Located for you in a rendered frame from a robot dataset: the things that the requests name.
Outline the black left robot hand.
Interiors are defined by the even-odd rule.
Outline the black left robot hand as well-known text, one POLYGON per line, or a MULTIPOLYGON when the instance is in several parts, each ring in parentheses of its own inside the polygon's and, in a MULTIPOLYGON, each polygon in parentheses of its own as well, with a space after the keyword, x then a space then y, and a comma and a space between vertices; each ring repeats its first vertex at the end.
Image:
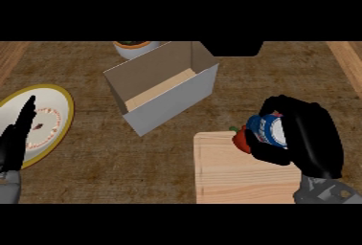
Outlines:
POLYGON ((36 97, 21 108, 16 123, 9 124, 0 135, 0 172, 19 171, 25 154, 25 142, 36 117, 36 97))

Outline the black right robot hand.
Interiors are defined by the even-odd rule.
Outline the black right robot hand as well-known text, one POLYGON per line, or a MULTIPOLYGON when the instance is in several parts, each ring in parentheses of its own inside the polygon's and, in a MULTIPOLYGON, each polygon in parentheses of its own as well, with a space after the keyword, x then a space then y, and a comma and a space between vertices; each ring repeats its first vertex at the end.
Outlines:
POLYGON ((316 102, 305 102, 285 95, 265 100, 259 116, 278 111, 287 148, 262 143, 245 130, 251 156, 287 166, 294 163, 302 173, 313 178, 343 177, 344 150, 339 130, 328 111, 316 102))

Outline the blue and white can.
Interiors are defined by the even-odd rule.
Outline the blue and white can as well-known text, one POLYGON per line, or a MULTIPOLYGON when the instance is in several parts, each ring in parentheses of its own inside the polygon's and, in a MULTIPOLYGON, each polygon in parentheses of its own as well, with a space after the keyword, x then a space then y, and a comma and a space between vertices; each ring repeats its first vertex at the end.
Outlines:
POLYGON ((287 148, 281 117, 282 114, 279 113, 265 115, 263 117, 253 115, 247 120, 247 129, 253 132, 262 143, 287 148))

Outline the pale wooden cutting board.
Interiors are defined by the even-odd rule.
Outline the pale wooden cutting board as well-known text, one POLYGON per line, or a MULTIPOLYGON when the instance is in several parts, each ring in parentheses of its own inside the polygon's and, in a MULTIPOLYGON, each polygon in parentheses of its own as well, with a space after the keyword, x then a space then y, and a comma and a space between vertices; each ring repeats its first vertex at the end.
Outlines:
POLYGON ((235 147, 234 135, 219 131, 194 136, 197 203, 293 204, 300 169, 256 160, 235 147))

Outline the grey cardboard box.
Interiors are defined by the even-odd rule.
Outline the grey cardboard box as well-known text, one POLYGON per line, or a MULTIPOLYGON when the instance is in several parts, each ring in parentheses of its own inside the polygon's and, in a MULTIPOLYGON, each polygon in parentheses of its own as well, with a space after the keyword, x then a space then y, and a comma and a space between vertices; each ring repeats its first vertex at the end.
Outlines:
POLYGON ((170 41, 104 72, 139 136, 213 93, 217 65, 200 41, 170 41))

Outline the white plate with yellow rim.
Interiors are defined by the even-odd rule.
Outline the white plate with yellow rim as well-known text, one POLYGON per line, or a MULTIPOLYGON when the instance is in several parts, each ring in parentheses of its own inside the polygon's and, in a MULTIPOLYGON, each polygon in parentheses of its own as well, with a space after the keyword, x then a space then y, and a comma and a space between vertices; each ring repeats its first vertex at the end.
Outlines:
POLYGON ((13 92, 0 101, 0 134, 16 122, 30 97, 36 97, 36 118, 27 137, 22 168, 33 166, 53 151, 68 132, 74 119, 74 100, 58 85, 37 84, 13 92))

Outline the red bell pepper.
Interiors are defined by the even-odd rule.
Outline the red bell pepper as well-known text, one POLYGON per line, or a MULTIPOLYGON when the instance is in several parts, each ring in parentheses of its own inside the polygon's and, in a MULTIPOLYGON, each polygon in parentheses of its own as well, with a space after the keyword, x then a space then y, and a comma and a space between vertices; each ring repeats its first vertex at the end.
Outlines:
POLYGON ((237 126, 231 126, 229 130, 235 132, 235 136, 232 137, 232 142, 234 142, 235 147, 244 153, 250 153, 250 147, 247 145, 247 135, 245 135, 247 127, 242 126, 242 128, 238 128, 237 126))

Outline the black appliance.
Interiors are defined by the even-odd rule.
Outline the black appliance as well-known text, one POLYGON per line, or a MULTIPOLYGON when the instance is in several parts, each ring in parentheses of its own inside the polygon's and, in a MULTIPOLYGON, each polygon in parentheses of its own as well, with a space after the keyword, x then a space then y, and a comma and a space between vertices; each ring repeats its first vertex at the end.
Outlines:
POLYGON ((203 45, 214 56, 256 56, 263 42, 254 40, 241 42, 203 41, 203 45))

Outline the white pot with plant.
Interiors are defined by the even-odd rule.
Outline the white pot with plant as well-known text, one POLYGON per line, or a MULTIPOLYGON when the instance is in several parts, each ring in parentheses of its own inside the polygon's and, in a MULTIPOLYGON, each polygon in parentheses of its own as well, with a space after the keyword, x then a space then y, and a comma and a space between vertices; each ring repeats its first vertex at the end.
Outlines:
POLYGON ((118 41, 114 42, 118 54, 126 59, 133 59, 160 46, 158 41, 136 41, 132 44, 123 44, 118 41))

